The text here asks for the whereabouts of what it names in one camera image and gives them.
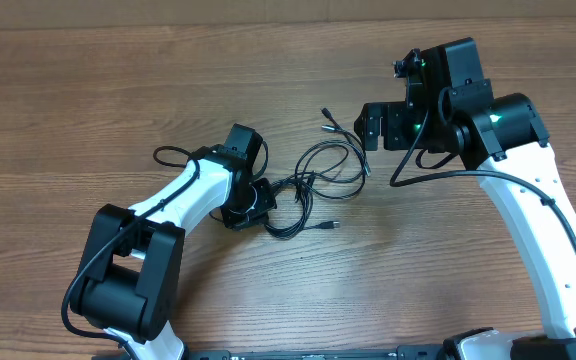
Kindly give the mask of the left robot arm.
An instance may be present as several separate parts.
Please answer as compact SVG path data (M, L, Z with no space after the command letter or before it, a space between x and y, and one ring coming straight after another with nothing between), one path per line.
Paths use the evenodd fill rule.
M185 238L215 209L231 230L267 223L276 201L253 170L265 145L236 124L224 143L188 153L182 173L155 195L128 208L103 206L64 295L66 329L115 342L124 359L184 358L170 313Z

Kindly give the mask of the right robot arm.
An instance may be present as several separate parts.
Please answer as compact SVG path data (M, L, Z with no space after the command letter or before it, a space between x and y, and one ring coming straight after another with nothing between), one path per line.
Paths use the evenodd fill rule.
M402 151L420 161L460 159L500 213L533 284L542 328L491 327L446 338L439 359L576 359L576 212L534 103L495 97L476 43L464 38L413 49L394 63L406 82L399 102L363 106L354 130L368 151Z

